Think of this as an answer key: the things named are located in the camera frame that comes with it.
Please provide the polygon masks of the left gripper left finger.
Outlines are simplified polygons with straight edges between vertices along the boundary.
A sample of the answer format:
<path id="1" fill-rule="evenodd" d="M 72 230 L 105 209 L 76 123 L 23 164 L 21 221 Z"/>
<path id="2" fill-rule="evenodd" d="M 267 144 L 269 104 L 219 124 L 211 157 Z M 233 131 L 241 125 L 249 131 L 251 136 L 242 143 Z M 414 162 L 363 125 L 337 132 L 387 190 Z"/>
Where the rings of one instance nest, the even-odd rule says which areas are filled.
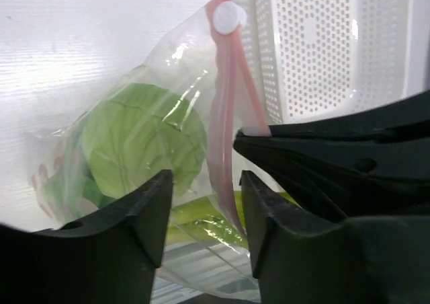
<path id="1" fill-rule="evenodd" d="M 163 170 L 57 230 L 1 226 L 2 303 L 149 303 L 173 192 Z"/>

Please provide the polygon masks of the clear zip top bag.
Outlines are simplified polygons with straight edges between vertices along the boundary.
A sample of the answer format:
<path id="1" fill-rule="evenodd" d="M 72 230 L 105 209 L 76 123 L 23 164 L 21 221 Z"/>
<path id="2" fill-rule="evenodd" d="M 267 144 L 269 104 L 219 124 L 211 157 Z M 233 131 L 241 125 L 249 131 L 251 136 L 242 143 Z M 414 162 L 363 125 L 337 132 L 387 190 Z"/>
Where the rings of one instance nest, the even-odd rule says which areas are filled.
<path id="1" fill-rule="evenodd" d="M 28 134 L 28 183 L 58 223 L 173 174 L 161 278 L 259 302 L 238 180 L 236 132 L 269 136 L 242 35 L 247 12 L 210 0 L 165 34 L 71 125 Z"/>

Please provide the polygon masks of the green fake cabbage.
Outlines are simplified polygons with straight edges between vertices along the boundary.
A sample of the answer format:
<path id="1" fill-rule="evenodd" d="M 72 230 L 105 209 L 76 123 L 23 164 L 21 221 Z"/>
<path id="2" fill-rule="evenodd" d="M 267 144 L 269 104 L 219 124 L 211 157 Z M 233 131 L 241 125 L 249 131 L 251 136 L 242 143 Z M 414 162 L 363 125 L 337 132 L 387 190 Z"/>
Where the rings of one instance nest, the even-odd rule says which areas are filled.
<path id="1" fill-rule="evenodd" d="M 207 135 L 185 96 L 131 83 L 93 107 L 79 142 L 104 195 L 120 198 L 170 169 L 174 193 L 182 196 L 201 172 Z"/>

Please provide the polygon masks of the green fake celery stalks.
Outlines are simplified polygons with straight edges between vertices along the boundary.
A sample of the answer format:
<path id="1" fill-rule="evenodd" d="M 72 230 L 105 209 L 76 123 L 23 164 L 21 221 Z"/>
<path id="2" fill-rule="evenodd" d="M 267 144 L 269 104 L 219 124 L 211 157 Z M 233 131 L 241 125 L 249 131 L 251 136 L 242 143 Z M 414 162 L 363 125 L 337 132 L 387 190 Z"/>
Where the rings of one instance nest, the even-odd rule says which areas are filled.
<path id="1" fill-rule="evenodd" d="M 246 238 L 213 207 L 210 200 L 212 197 L 201 197 L 172 209 L 166 236 L 167 245 L 219 241 L 248 248 Z"/>

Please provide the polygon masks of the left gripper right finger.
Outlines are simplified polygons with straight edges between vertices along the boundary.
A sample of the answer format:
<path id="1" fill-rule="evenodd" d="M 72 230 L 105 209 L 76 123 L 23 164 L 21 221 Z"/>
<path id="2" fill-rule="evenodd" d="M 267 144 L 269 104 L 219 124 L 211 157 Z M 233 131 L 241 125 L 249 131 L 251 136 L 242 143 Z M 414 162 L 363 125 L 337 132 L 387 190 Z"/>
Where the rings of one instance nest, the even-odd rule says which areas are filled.
<path id="1" fill-rule="evenodd" d="M 429 218 L 322 219 L 241 175 L 253 276 L 263 303 L 428 303 Z"/>

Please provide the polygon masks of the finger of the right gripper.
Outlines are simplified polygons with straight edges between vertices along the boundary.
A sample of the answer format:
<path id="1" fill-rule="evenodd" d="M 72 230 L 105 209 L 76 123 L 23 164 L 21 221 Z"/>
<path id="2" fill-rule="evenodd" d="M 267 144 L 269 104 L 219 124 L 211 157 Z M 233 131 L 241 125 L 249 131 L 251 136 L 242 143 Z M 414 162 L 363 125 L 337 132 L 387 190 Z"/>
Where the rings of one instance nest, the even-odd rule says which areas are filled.
<path id="1" fill-rule="evenodd" d="M 324 141 L 401 142 L 429 136 L 429 92 L 371 110 L 298 124 L 269 127 L 270 137 L 247 136 L 238 131 L 235 142 L 272 139 L 322 139 Z"/>
<path id="2" fill-rule="evenodd" d="M 429 139 L 237 137 L 233 147 L 326 220 L 429 214 Z"/>

